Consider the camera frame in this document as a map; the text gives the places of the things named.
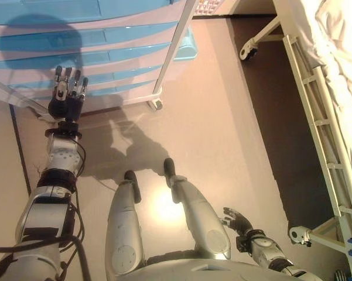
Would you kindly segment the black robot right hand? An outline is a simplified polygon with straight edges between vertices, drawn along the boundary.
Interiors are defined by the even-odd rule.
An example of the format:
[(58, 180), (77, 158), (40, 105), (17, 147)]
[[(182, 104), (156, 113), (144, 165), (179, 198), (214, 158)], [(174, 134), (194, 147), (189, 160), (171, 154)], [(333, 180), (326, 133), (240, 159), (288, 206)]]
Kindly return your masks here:
[(224, 207), (223, 213), (225, 217), (221, 219), (221, 223), (234, 230), (239, 236), (246, 235), (249, 231), (253, 230), (252, 224), (249, 220), (238, 211)]

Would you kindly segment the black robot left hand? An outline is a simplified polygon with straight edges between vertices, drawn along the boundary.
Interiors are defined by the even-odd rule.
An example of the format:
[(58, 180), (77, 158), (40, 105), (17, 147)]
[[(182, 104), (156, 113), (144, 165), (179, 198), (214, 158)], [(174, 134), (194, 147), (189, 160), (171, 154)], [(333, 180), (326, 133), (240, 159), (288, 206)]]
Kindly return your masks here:
[(81, 79), (81, 71), (77, 69), (71, 77), (73, 68), (57, 66), (54, 74), (52, 99), (48, 104), (48, 112), (54, 119), (77, 122), (87, 96), (88, 78)]

